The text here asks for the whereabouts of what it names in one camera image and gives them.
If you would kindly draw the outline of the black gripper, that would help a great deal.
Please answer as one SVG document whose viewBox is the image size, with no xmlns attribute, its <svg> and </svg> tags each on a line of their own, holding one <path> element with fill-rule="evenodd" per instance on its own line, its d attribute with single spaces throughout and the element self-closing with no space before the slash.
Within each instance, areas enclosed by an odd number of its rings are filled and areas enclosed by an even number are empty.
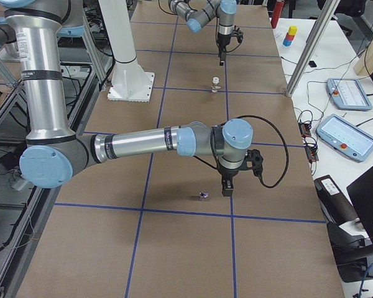
<svg viewBox="0 0 373 298">
<path fill-rule="evenodd" d="M 223 66 L 226 61 L 226 47 L 230 44 L 231 37 L 231 34 L 224 35 L 221 33 L 217 33 L 219 66 Z"/>
<path fill-rule="evenodd" d="M 218 172 L 221 175 L 221 183 L 222 183 L 222 195 L 223 196 L 232 196 L 234 186 L 233 186 L 233 177 L 235 177 L 238 173 L 238 169 L 229 169 L 223 166 L 218 168 Z"/>
</svg>

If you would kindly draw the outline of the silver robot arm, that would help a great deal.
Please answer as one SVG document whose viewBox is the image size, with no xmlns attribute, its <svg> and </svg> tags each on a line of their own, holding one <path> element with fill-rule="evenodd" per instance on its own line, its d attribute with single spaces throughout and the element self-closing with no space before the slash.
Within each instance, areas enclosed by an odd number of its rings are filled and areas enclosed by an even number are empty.
<svg viewBox="0 0 373 298">
<path fill-rule="evenodd" d="M 0 1 L 7 23 L 14 29 L 29 109 L 31 131 L 20 157 L 22 175 L 41 188 L 67 183 L 85 168 L 124 156 L 176 150 L 180 156 L 211 155 L 221 175 L 223 196 L 231 196 L 233 177 L 239 171 L 262 172 L 262 158 L 248 150 L 253 129 L 242 119 L 231 119 L 212 128 L 188 125 L 133 133 L 77 137 L 69 127 L 57 35 L 64 25 L 80 25 L 81 1 Z M 126 1 L 99 1 L 114 55 L 109 99 L 149 101 L 154 73 L 137 61 Z M 187 1 L 168 1 L 168 8 L 199 32 L 219 20 L 217 44 L 220 65 L 226 46 L 239 31 L 234 28 L 236 1 L 207 1 L 195 11 Z"/>
<path fill-rule="evenodd" d="M 237 49 L 243 41 L 243 32 L 234 25 L 237 1 L 207 1 L 205 7 L 199 10 L 192 8 L 190 1 L 167 1 L 169 11 L 162 8 L 161 1 L 158 1 L 158 5 L 164 13 L 182 17 L 189 30 L 193 33 L 198 33 L 204 26 L 215 19 L 215 41 L 218 48 L 220 66 L 225 64 L 227 54 Z"/>
</svg>

